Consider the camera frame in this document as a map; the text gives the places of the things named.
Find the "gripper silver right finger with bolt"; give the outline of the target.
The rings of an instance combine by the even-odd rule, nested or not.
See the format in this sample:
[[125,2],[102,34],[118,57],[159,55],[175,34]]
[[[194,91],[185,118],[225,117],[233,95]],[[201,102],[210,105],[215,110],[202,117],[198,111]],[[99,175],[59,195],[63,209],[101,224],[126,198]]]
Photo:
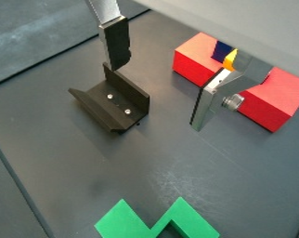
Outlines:
[[243,101],[238,93],[258,85],[271,70],[269,63],[242,50],[237,51],[233,67],[231,72],[219,68],[199,89],[189,122],[195,131],[203,128],[219,107],[230,111],[237,110]]

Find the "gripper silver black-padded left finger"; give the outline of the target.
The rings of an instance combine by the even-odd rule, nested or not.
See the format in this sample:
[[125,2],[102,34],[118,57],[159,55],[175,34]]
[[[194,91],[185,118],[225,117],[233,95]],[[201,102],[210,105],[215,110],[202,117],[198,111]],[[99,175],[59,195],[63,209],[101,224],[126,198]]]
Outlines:
[[115,0],[85,0],[85,3],[98,20],[98,35],[107,64],[115,71],[131,57],[127,18],[121,15]]

